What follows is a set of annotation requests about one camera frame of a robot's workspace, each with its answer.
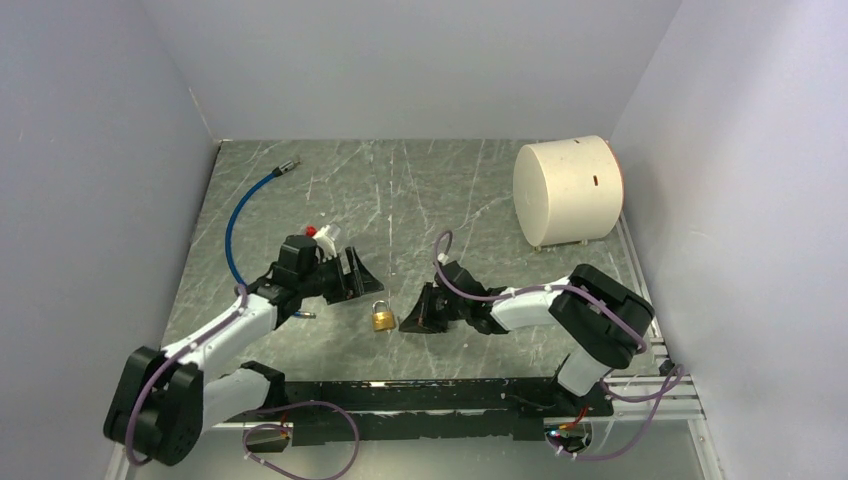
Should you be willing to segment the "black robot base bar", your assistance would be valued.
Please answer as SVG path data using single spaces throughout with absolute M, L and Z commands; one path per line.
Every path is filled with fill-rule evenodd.
M 548 377 L 398 381 L 290 381 L 291 412 L 241 412 L 232 423 L 286 420 L 296 446 L 353 440 L 347 411 L 360 440 L 455 439 L 506 436 L 541 441 L 546 433 L 572 421 L 584 423 L 614 413 L 599 386 L 582 397 Z

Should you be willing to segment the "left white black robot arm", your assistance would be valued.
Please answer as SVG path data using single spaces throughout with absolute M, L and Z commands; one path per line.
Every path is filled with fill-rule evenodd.
M 333 226 L 288 236 L 268 272 L 236 286 L 234 303 L 216 318 L 165 347 L 130 354 L 104 421 L 105 437 L 123 445 L 134 466 L 173 466 L 225 420 L 246 412 L 277 418 L 290 403 L 285 374 L 256 361 L 227 373 L 227 363 L 299 316 L 308 298 L 332 305 L 383 289 L 354 248 L 337 247 Z

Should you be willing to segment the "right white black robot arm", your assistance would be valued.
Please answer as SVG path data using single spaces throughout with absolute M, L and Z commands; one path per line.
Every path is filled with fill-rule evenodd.
M 456 261 L 441 263 L 421 290 L 404 333 L 437 334 L 464 321 L 484 335 L 537 327 L 563 328 L 576 345 L 554 376 L 553 408 L 572 415 L 609 372 L 627 368 L 648 348 L 653 307 L 640 295 L 589 264 L 542 285 L 486 288 Z

